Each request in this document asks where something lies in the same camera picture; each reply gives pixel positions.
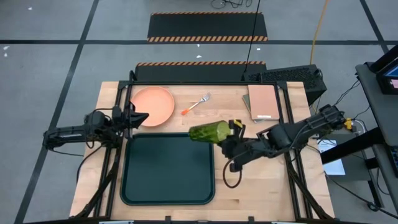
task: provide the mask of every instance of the black rubber mat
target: black rubber mat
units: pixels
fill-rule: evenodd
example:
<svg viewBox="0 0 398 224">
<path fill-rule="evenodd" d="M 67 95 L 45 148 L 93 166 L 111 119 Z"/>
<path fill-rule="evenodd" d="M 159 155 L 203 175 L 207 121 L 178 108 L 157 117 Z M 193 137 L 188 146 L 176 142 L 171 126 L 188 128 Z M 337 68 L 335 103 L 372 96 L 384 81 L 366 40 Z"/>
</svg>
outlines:
<svg viewBox="0 0 398 224">
<path fill-rule="evenodd" d="M 215 194 L 213 145 L 188 133 L 136 134 L 127 142 L 121 198 L 128 205 L 203 205 Z"/>
<path fill-rule="evenodd" d="M 152 62 L 138 63 L 139 81 L 150 82 L 238 82 L 245 68 L 240 62 Z M 248 74 L 267 70 L 266 63 L 248 62 Z"/>
<path fill-rule="evenodd" d="M 163 12 L 150 16 L 149 42 L 250 42 L 255 12 Z M 266 41 L 264 16 L 257 14 L 253 42 Z"/>
</svg>

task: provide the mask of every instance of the hazard stripe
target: hazard stripe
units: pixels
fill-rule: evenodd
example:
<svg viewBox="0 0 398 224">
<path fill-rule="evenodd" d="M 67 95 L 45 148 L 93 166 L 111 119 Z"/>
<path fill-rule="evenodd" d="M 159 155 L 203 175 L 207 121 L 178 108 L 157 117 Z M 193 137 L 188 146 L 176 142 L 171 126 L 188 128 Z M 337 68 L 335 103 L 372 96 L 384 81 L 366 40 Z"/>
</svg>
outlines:
<svg viewBox="0 0 398 224">
<path fill-rule="evenodd" d="M 266 36 L 188 36 L 188 37 L 148 37 L 148 42 L 253 42 L 267 41 Z"/>
<path fill-rule="evenodd" d="M 154 12 L 151 13 L 151 16 L 154 15 L 192 15 L 192 14 L 255 14 L 256 12 Z"/>
<path fill-rule="evenodd" d="M 171 66 L 171 65 L 244 65 L 246 61 L 216 61 L 216 62 L 139 62 L 140 66 Z M 248 61 L 250 65 L 265 65 L 264 61 Z"/>
</svg>

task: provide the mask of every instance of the brown book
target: brown book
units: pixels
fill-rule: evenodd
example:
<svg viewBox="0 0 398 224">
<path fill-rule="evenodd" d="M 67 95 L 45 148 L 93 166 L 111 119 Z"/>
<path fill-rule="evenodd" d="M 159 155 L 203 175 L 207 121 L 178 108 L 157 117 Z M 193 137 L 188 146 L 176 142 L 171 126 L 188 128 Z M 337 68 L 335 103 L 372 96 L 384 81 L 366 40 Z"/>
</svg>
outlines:
<svg viewBox="0 0 398 224">
<path fill-rule="evenodd" d="M 275 88 L 272 85 L 248 85 L 251 118 L 279 119 Z"/>
<path fill-rule="evenodd" d="M 249 97 L 249 94 L 243 95 L 242 98 L 243 98 L 244 104 L 246 105 L 246 108 L 248 109 L 249 114 L 250 114 L 250 116 L 251 116 L 250 97 Z M 254 123 L 258 123 L 258 122 L 265 121 L 265 120 L 263 120 L 263 119 L 254 119 L 253 121 L 254 121 Z"/>
</svg>

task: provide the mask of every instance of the green bottle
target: green bottle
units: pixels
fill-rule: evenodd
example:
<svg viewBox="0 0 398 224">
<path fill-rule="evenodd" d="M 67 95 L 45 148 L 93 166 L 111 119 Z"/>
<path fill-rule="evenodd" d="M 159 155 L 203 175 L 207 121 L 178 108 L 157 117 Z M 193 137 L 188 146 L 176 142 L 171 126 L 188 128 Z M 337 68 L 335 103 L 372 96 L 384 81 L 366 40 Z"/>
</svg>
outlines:
<svg viewBox="0 0 398 224">
<path fill-rule="evenodd" d="M 226 121 L 202 124 L 189 129 L 189 136 L 192 141 L 219 143 L 230 134 L 231 130 Z"/>
</svg>

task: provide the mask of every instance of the black and orange striped mat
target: black and orange striped mat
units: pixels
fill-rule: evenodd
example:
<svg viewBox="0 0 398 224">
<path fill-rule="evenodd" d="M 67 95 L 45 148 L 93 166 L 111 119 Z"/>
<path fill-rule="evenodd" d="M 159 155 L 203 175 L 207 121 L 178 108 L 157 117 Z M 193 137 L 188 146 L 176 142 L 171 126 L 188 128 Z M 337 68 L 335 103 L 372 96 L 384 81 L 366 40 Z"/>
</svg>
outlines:
<svg viewBox="0 0 398 224">
<path fill-rule="evenodd" d="M 138 63 L 136 75 L 146 82 L 238 82 L 245 61 L 238 62 L 146 62 Z M 249 61 L 246 73 L 267 70 L 266 63 Z"/>
<path fill-rule="evenodd" d="M 263 42 L 267 38 L 261 12 L 159 12 L 150 16 L 148 42 Z"/>
</svg>

